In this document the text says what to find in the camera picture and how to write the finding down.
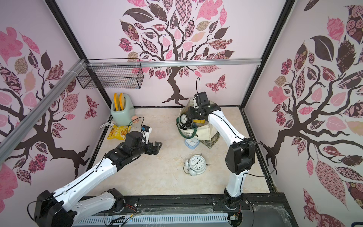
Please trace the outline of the black twin bell clock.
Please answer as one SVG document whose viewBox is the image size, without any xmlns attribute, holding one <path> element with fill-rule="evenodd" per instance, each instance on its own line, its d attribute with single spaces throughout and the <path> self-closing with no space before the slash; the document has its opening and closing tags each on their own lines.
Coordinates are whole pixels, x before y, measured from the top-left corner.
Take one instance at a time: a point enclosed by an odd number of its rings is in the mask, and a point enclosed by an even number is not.
<svg viewBox="0 0 363 227">
<path fill-rule="evenodd" d="M 187 114 L 181 114 L 179 120 L 180 127 L 184 130 L 197 127 L 196 124 L 193 122 L 193 119 Z"/>
</svg>

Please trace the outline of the canvas tote bag green handles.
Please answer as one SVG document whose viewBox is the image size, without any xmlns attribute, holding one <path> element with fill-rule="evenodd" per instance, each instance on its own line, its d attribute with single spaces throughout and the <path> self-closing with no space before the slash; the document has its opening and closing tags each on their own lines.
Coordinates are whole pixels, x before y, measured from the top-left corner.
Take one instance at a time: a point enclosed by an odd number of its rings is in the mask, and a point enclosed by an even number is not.
<svg viewBox="0 0 363 227">
<path fill-rule="evenodd" d="M 220 138 L 220 134 L 217 132 L 216 128 L 212 124 L 206 121 L 204 124 L 195 123 L 197 127 L 192 129 L 184 130 L 180 127 L 179 118 L 183 113 L 188 115 L 189 107 L 193 106 L 192 101 L 193 99 L 190 99 L 187 105 L 183 107 L 179 112 L 179 116 L 176 119 L 178 131 L 183 138 L 198 139 L 203 145 L 211 149 Z"/>
</svg>

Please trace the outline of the light blue square clock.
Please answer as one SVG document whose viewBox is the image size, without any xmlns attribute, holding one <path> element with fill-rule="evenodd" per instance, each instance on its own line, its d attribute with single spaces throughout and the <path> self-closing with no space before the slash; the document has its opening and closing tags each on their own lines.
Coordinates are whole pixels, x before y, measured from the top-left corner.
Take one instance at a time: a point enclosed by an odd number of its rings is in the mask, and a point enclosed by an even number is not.
<svg viewBox="0 0 363 227">
<path fill-rule="evenodd" d="M 184 143 L 189 149 L 194 150 L 199 146 L 200 141 L 198 139 L 191 138 L 185 139 Z"/>
</svg>

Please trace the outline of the large white twin bell clock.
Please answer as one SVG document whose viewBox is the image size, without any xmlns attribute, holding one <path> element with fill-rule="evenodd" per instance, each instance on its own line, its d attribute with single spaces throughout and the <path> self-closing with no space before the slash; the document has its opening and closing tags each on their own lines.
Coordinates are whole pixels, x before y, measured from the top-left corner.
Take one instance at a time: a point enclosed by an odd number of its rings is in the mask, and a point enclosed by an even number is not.
<svg viewBox="0 0 363 227">
<path fill-rule="evenodd" d="M 201 155 L 194 155 L 184 163 L 183 170 L 187 175 L 198 176 L 207 169 L 206 160 Z"/>
</svg>

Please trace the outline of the yellow rectangular alarm clock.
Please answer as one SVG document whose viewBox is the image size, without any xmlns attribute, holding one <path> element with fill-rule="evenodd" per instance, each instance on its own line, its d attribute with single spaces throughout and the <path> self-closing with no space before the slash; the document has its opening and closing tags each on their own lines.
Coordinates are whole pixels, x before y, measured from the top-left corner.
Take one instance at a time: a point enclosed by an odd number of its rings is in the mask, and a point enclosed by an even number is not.
<svg viewBox="0 0 363 227">
<path fill-rule="evenodd" d="M 205 119 L 194 119 L 193 121 L 198 124 L 204 124 L 206 122 Z"/>
</svg>

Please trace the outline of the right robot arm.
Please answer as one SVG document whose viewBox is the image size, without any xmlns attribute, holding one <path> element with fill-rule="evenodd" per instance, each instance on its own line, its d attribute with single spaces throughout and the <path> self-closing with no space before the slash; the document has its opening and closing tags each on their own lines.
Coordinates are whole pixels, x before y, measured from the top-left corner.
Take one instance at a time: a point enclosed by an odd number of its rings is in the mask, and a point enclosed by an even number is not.
<svg viewBox="0 0 363 227">
<path fill-rule="evenodd" d="M 206 92 L 194 95 L 193 108 L 188 112 L 193 120 L 205 120 L 211 124 L 228 146 L 225 163 L 230 171 L 229 182 L 225 188 L 224 200 L 230 209 L 244 201 L 243 185 L 255 163 L 256 145 L 246 138 L 227 120 L 221 107 L 209 101 Z"/>
</svg>

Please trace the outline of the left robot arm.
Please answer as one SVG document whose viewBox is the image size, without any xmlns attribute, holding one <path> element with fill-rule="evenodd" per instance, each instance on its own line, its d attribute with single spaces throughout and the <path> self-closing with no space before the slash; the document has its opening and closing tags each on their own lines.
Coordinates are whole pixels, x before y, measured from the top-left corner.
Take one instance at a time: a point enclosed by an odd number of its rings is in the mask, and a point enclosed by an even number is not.
<svg viewBox="0 0 363 227">
<path fill-rule="evenodd" d="M 34 201 L 34 214 L 30 218 L 39 227 L 72 227 L 103 211 L 119 213 L 128 208 L 124 196 L 115 188 L 86 200 L 83 197 L 141 155 L 157 155 L 163 144 L 150 142 L 149 135 L 149 130 L 127 133 L 124 142 L 107 152 L 101 161 L 83 175 L 52 193 L 45 190 L 39 194 Z"/>
</svg>

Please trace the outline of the yellow corn chips bag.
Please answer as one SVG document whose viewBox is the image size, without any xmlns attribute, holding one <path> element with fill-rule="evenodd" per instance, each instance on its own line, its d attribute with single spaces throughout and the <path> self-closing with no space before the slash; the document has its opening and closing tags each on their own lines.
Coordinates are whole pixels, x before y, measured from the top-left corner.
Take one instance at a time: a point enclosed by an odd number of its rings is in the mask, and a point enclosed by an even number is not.
<svg viewBox="0 0 363 227">
<path fill-rule="evenodd" d="M 132 126 L 112 126 L 110 133 L 107 136 L 108 140 L 117 139 L 124 141 L 126 139 L 126 134 L 130 132 Z"/>
</svg>

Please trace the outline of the glass bottle pink cap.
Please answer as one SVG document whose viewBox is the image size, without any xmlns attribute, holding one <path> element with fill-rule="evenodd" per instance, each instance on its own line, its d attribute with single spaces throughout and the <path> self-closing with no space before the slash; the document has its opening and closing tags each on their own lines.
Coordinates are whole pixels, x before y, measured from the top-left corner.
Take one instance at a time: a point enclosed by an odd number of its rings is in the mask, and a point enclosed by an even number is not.
<svg viewBox="0 0 363 227">
<path fill-rule="evenodd" d="M 133 124 L 136 124 L 136 123 L 138 123 L 138 122 L 140 121 L 139 117 L 137 117 L 136 115 L 135 115 L 135 116 L 133 116 L 133 117 L 131 118 L 131 120 L 132 120 L 132 123 L 133 123 Z"/>
</svg>

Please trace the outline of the mint green toaster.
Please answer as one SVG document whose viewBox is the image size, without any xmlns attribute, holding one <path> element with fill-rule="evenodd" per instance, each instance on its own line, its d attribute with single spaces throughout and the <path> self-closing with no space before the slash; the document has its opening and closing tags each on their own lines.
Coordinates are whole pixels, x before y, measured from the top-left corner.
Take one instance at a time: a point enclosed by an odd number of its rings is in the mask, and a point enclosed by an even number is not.
<svg viewBox="0 0 363 227">
<path fill-rule="evenodd" d="M 133 103 L 129 97 L 128 94 L 124 94 L 125 99 L 125 105 L 124 110 L 120 110 L 120 104 L 119 104 L 119 111 L 115 111 L 114 108 L 114 100 L 112 100 L 112 106 L 111 106 L 111 116 L 117 126 L 127 126 L 131 122 L 131 118 L 135 115 L 135 108 L 133 106 Z"/>
</svg>

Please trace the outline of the yellow toast slice right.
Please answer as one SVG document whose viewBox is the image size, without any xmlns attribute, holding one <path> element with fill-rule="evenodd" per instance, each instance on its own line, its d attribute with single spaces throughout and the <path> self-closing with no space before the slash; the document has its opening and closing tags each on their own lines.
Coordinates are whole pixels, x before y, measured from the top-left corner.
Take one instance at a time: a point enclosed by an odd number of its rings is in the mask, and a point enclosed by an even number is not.
<svg viewBox="0 0 363 227">
<path fill-rule="evenodd" d="M 119 104 L 120 104 L 120 110 L 123 111 L 124 105 L 125 105 L 125 99 L 124 99 L 123 93 L 120 93 L 120 95 L 119 95 Z"/>
</svg>

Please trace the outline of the yellow toast slice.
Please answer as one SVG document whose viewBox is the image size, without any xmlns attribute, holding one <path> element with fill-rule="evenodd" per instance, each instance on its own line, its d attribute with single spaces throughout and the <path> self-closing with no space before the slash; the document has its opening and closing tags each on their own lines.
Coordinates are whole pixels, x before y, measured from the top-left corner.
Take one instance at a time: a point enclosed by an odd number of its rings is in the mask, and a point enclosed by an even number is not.
<svg viewBox="0 0 363 227">
<path fill-rule="evenodd" d="M 117 93 L 114 93 L 113 100 L 115 111 L 119 111 L 119 98 Z"/>
<path fill-rule="evenodd" d="M 120 110 L 123 111 L 124 105 L 125 105 L 125 99 L 124 99 L 123 93 L 120 93 L 120 95 L 119 95 L 119 104 L 120 104 Z"/>
</svg>

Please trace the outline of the yellow toast slice left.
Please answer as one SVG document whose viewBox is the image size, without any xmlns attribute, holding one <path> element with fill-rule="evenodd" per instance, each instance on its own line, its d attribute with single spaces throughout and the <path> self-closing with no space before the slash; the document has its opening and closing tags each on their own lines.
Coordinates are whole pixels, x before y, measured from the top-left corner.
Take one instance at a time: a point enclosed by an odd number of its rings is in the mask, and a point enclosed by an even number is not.
<svg viewBox="0 0 363 227">
<path fill-rule="evenodd" d="M 115 111 L 119 111 L 119 98 L 117 93 L 114 93 L 113 100 Z"/>
</svg>

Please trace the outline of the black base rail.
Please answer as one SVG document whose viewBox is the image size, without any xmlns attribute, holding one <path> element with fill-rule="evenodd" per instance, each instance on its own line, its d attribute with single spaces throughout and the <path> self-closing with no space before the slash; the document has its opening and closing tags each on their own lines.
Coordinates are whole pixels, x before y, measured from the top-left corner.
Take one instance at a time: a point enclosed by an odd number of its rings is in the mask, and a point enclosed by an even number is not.
<svg viewBox="0 0 363 227">
<path fill-rule="evenodd" d="M 211 208 L 213 211 L 239 211 L 242 205 L 232 203 L 224 194 L 192 194 L 192 195 L 149 195 L 149 196 L 125 196 L 123 212 L 141 212 L 142 209 L 166 209 L 166 208 Z"/>
</svg>

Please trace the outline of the aluminium frame rail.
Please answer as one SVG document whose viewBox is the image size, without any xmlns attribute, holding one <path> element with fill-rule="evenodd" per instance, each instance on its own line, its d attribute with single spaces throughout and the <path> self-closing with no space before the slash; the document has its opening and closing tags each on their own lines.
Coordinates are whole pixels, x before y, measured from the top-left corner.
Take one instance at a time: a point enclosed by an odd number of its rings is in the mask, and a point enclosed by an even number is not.
<svg viewBox="0 0 363 227">
<path fill-rule="evenodd" d="M 148 67 L 181 67 L 181 66 L 222 66 L 222 65 L 260 65 L 262 59 L 219 59 L 219 60 L 183 60 L 183 61 L 115 61 L 115 62 L 91 62 L 88 67 L 106 66 L 136 66 L 141 68 Z"/>
<path fill-rule="evenodd" d="M 53 89 L 34 107 L 30 113 L 22 120 L 19 126 L 2 141 L 1 143 L 1 163 L 15 150 L 16 146 L 26 137 L 29 131 L 36 125 L 37 121 L 51 107 L 52 103 L 61 95 L 66 87 L 75 79 L 85 68 L 86 62 L 80 59 L 70 70 L 60 79 Z"/>
</svg>

